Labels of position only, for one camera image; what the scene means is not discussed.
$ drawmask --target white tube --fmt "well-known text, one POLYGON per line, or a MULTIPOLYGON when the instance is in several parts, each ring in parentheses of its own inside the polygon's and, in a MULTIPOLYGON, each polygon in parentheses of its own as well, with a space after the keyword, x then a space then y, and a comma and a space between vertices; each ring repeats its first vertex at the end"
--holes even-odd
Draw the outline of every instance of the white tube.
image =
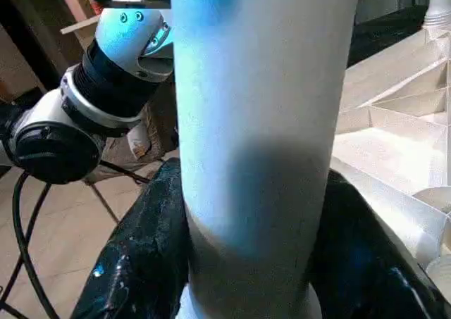
POLYGON ((357 0, 172 0, 198 318, 298 318, 357 0))
POLYGON ((451 0, 429 0, 424 27, 443 27, 451 24, 451 0))

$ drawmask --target white surface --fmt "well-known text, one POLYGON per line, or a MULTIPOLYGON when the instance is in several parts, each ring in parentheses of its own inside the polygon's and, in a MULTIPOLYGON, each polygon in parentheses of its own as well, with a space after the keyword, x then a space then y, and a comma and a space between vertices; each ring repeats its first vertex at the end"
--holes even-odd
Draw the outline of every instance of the white surface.
POLYGON ((431 164, 446 166, 445 154, 433 144, 378 128, 337 135, 333 155, 406 194, 440 184, 443 174, 431 170, 431 164))
POLYGON ((446 300, 451 301, 451 256, 437 258, 429 264, 426 272, 446 300))

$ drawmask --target black cable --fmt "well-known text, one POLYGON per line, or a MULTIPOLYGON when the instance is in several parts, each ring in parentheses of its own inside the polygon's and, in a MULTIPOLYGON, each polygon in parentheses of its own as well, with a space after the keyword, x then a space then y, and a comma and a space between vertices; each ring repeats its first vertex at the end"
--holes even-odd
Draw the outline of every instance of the black cable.
POLYGON ((112 164, 110 162, 103 161, 103 160, 101 160, 99 164, 104 166, 104 167, 106 167, 106 168, 108 168, 108 169, 112 169, 114 171, 117 171, 118 173, 122 173, 122 174, 124 174, 124 175, 126 175, 128 177, 131 177, 134 180, 137 180, 138 182, 145 183, 145 184, 149 184, 150 183, 149 179, 147 179, 145 177, 142 177, 142 176, 139 176, 136 173, 132 173, 129 170, 123 169, 120 166, 117 166, 116 164, 112 164))
POLYGON ((17 319, 28 319, 21 312, 17 311, 14 307, 9 306, 8 304, 3 304, 3 309, 17 319))
MULTIPOLYGON (((28 222, 27 233, 25 234, 25 243, 27 244, 27 247, 31 240, 31 235, 32 235, 33 229, 35 227, 37 216, 39 215, 39 212, 41 210, 42 204, 44 203, 45 197, 49 193, 50 187, 51 187, 51 184, 45 185, 44 189, 41 192, 41 195, 39 196, 39 199, 37 200, 36 206, 33 209, 32 215, 30 217, 30 221, 28 222)), ((0 309, 4 307, 6 299, 8 298, 9 294, 11 293, 14 283, 16 282, 16 280, 19 276, 19 272, 20 272, 20 269, 22 268, 22 265, 23 265, 23 259, 22 259, 22 256, 19 256, 16 266, 14 267, 13 273, 12 273, 11 277, 9 278, 8 284, 6 285, 4 292, 1 295, 0 309)))
POLYGON ((19 177, 15 187, 14 187, 14 195, 13 195, 13 224, 14 224, 14 232, 16 233, 17 243, 19 245, 20 254, 23 259, 23 264, 27 271, 28 277, 30 278, 31 284, 35 289, 37 298, 41 302, 42 307, 44 308, 46 314, 50 319, 59 319, 56 314, 55 309, 51 305, 49 298, 44 292, 41 283, 39 282, 39 278, 37 277, 35 267, 31 261, 30 255, 28 253, 27 242, 25 240, 25 236, 23 235, 22 223, 20 221, 20 193, 22 192, 23 185, 28 177, 28 174, 24 171, 22 175, 19 177))
POLYGON ((116 217, 116 215, 114 214, 113 210, 111 210, 111 207, 108 205, 108 203, 106 202, 105 198, 102 196, 102 194, 97 189, 97 187, 94 184, 89 184, 89 186, 91 187, 92 191, 97 196, 97 198, 100 199, 100 202, 104 206, 104 208, 106 209, 106 212, 108 212, 108 214, 111 216, 111 218, 113 218, 113 220, 114 220, 114 222, 116 224, 119 224, 119 219, 116 217))

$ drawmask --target white pipe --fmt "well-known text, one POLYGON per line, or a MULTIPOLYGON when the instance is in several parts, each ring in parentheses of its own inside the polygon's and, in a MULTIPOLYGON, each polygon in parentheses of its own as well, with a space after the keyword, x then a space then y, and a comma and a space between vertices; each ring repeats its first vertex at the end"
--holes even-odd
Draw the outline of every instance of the white pipe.
POLYGON ((451 24, 451 0, 429 0, 424 27, 443 27, 451 24))
POLYGON ((172 0, 198 318, 298 318, 357 0, 172 0))

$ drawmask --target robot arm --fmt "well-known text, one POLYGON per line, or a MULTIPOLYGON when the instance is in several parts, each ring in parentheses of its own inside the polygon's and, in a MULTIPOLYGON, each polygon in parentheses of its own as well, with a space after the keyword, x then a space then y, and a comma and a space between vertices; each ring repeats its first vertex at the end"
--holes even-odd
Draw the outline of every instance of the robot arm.
POLYGON ((3 107, 0 163, 52 184, 86 176, 99 164, 106 137, 136 126, 172 73, 171 44, 159 11, 105 9, 82 62, 67 69, 59 88, 28 111, 3 107))

